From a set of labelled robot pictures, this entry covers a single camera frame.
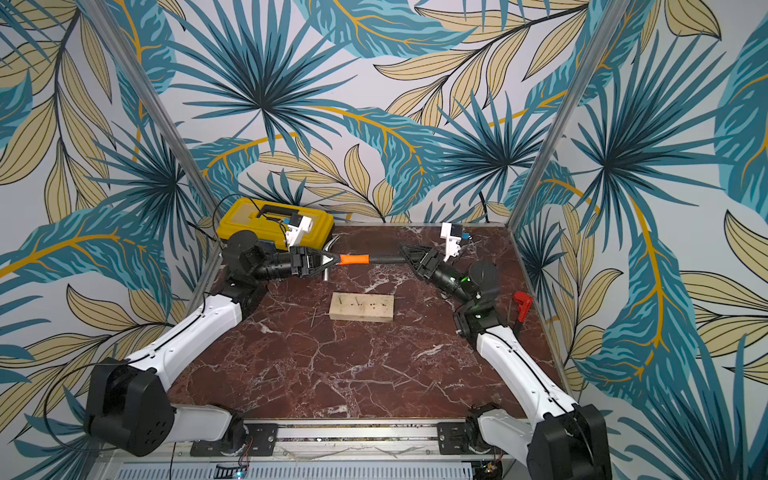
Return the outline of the orange black claw hammer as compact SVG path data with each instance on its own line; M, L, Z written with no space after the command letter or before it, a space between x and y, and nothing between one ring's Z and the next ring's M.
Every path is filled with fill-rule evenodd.
M322 273L322 279L325 282L329 281L330 271L335 266L349 266L349 265L391 265L391 264L404 264L406 259L400 254L331 254L330 257L324 256L323 262L327 268Z

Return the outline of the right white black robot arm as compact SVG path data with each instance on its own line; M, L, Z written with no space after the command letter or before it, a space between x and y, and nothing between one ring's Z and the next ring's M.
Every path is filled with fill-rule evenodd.
M497 307L497 266L479 260L461 272L434 248L402 244L399 249L415 276L458 301L454 322L459 336L493 367L526 415L520 420L492 406L473 410L467 419L468 446L502 450L533 479L611 478L602 413L593 405L579 405L520 344Z

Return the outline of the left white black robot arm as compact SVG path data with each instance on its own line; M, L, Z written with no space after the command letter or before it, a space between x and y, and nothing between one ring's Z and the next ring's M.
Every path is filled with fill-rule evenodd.
M137 457L180 442L209 442L227 455L239 454L249 442L242 415L223 406L174 404L168 397L172 384L258 308L269 281L313 276L340 260L305 246L279 251L251 231L233 234L222 252L225 281L192 314L125 359L108 358L93 368L85 432Z

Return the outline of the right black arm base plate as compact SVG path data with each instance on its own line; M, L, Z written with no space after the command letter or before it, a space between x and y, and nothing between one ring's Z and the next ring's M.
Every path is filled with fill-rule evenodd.
M524 447L530 433L529 428L511 418L483 417L437 424L441 455L514 453Z

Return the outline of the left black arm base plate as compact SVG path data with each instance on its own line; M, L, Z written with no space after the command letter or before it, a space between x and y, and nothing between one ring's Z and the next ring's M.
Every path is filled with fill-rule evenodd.
M196 441L192 457L269 457L277 441L276 423L242 423L228 431L222 440Z

